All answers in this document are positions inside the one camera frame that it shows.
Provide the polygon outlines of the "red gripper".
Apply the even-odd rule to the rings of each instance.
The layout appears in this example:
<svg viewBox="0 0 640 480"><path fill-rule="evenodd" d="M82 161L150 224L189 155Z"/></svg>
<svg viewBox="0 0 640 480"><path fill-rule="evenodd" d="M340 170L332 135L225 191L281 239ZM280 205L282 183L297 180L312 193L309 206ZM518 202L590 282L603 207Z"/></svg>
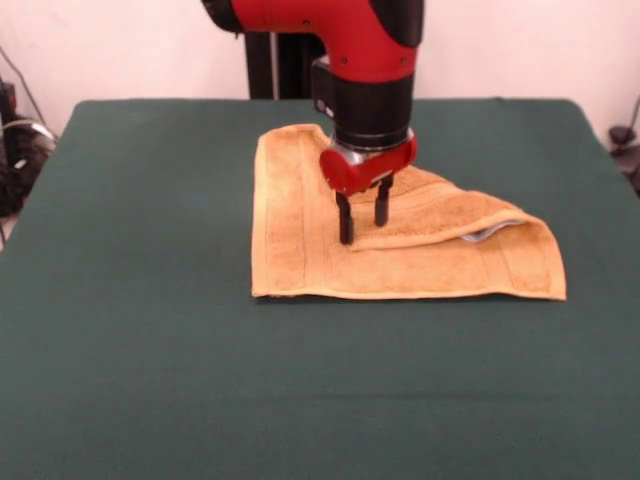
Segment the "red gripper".
<svg viewBox="0 0 640 480"><path fill-rule="evenodd" d="M389 218L390 191L397 172L410 165L417 155L417 138L408 140L390 150L363 153L332 143L320 155L320 169L327 184L336 193L339 209L339 239L343 245L354 241L351 204L347 196L363 192L378 181L375 201L375 225L383 227Z"/></svg>

